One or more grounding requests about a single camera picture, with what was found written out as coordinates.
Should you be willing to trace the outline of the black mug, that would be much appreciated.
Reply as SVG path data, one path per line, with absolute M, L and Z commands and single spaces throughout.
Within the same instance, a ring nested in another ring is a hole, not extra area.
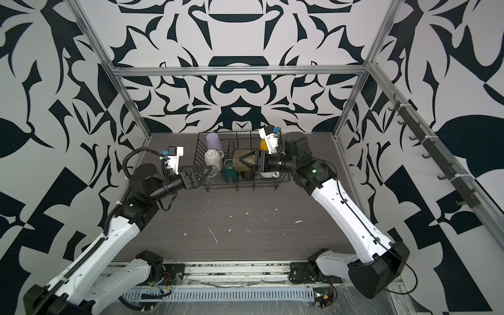
M 252 181 L 256 177 L 256 172 L 253 170 L 243 171 L 240 176 L 244 181 Z

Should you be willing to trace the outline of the clear glass cup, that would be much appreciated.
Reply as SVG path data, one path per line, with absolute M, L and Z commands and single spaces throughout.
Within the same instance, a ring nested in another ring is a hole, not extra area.
M 217 166 L 215 165 L 212 165 L 211 166 L 211 170 L 209 171 L 209 173 L 207 174 L 207 178 L 209 179 L 218 179 L 221 177 L 221 173 L 220 173 L 220 170 Z

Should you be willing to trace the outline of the olive green glass cup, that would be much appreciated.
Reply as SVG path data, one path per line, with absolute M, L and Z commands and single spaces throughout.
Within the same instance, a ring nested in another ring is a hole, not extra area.
M 255 151 L 237 150 L 233 155 L 234 169 L 237 172 L 255 170 Z

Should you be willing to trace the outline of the red and white mug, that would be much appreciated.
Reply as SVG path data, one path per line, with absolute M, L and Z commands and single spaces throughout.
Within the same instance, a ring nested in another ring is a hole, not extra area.
M 278 171 L 271 171 L 271 172 L 260 172 L 261 177 L 266 178 L 266 179 L 276 179 L 280 176 L 280 172 Z

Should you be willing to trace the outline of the white ceramic mug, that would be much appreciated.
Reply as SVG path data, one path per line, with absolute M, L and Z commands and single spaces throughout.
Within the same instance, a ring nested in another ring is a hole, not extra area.
M 219 171 L 223 168 L 224 152 L 216 149 L 208 149 L 204 155 L 206 165 L 215 166 Z

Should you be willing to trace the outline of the yellow mug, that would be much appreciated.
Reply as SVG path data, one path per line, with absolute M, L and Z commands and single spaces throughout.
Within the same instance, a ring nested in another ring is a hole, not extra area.
M 267 146 L 267 143 L 266 143 L 266 140 L 265 140 L 265 139 L 262 139 L 262 140 L 261 140 L 260 150 L 261 150 L 261 151 L 265 151 L 265 152 L 268 152 L 268 151 L 269 151 L 269 148 L 268 148 L 268 146 Z

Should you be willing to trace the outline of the cream mug green handle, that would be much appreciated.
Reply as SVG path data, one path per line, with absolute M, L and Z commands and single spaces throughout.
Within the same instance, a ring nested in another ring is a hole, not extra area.
M 222 168 L 224 182 L 236 184 L 239 181 L 239 173 L 234 168 L 234 162 L 231 159 L 225 160 Z

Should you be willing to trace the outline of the black wire dish rack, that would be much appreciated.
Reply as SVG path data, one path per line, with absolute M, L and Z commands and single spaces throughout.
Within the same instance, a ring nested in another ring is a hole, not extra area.
M 215 189 L 240 190 L 251 188 L 273 188 L 284 182 L 290 182 L 291 177 L 286 173 L 252 173 L 239 172 L 232 165 L 234 154 L 239 150 L 256 150 L 260 147 L 261 138 L 257 131 L 232 131 L 218 134 L 223 146 L 223 169 L 216 179 L 206 178 L 205 188 L 207 191 Z

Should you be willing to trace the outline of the lavender plastic cup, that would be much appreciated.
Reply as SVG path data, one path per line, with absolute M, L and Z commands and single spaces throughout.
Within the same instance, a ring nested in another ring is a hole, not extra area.
M 208 133 L 206 135 L 206 147 L 208 150 L 223 152 L 224 148 L 218 133 Z

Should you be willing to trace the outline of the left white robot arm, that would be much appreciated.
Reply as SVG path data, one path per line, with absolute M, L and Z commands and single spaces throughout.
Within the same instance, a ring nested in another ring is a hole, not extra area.
M 163 199 L 176 198 L 180 190 L 203 185 L 213 168 L 180 167 L 183 154 L 181 146 L 163 152 L 140 147 L 123 159 L 122 169 L 130 193 L 107 215 L 102 233 L 69 267 L 47 285 L 35 285 L 28 290 L 23 297 L 26 314 L 100 314 L 132 287 L 161 280 L 163 259 L 143 251 L 126 267 L 97 282 L 115 256 L 144 230 L 159 210 L 169 211 Z

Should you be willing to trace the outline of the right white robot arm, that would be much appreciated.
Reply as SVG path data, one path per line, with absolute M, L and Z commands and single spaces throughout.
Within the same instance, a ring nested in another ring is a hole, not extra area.
M 366 298 L 387 291 L 404 268 L 410 252 L 402 241 L 382 233 L 348 196 L 328 162 L 314 158 L 308 139 L 300 132 L 282 135 L 276 127 L 259 131 L 266 150 L 238 150 L 233 155 L 238 172 L 287 173 L 318 202 L 350 241 L 354 254 L 321 249 L 308 262 L 320 279 L 348 280 Z

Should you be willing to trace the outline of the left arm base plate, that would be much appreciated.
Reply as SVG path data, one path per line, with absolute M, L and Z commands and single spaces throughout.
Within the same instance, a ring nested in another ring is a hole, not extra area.
M 179 285 L 185 279 L 185 267 L 183 263 L 164 264 L 160 278 L 156 281 L 159 286 Z

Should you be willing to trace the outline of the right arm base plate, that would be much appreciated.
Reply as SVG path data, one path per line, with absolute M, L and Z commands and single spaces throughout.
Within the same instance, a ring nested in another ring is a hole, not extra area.
M 294 284 L 325 282 L 327 276 L 324 276 L 320 269 L 313 263 L 290 263 L 290 273 L 288 280 Z

